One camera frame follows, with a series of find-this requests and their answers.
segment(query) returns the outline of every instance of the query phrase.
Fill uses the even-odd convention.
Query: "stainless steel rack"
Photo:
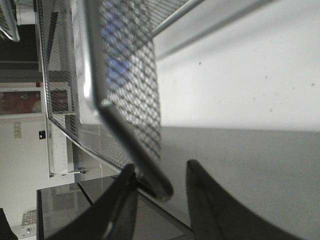
[[[117,169],[134,162],[140,186],[167,200],[157,167],[161,117],[153,37],[201,0],[38,0],[48,118]]]

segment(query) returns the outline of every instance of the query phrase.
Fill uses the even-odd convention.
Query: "gray surface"
[[[184,234],[150,206],[140,207],[136,220],[133,240],[169,240]]]
[[[111,177],[103,177],[92,180],[80,182],[79,184],[83,187],[86,194],[89,196],[91,201],[94,203],[114,182]]]
[[[90,207],[76,183],[41,190],[43,233],[47,238]]]
[[[111,177],[81,182],[95,202],[112,184]],[[44,237],[60,230],[90,207],[76,183],[41,190]],[[142,194],[138,198],[134,240],[192,240],[191,231]]]
[[[259,216],[289,233],[320,239],[319,146],[317,132],[163,127],[160,166],[175,194],[161,206],[188,224],[186,162],[197,159]]]

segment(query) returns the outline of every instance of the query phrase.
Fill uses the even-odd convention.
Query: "metal mesh basket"
[[[153,36],[159,24],[185,2],[38,0],[48,118],[78,146],[119,169],[135,160],[119,143],[113,127],[94,115],[98,110],[88,98],[98,95],[95,103],[102,112],[115,107],[119,121],[134,136],[133,143],[137,141],[138,148],[158,162],[161,117]],[[94,39],[94,34],[83,33],[82,26],[92,22],[82,12],[83,4],[97,8],[92,29],[101,39],[91,46],[101,50],[100,65],[92,71],[103,73],[91,96],[93,86],[86,73],[91,60],[84,57],[83,39]]]
[[[10,0],[0,0],[0,37],[18,42],[20,40],[14,17],[14,4]]]

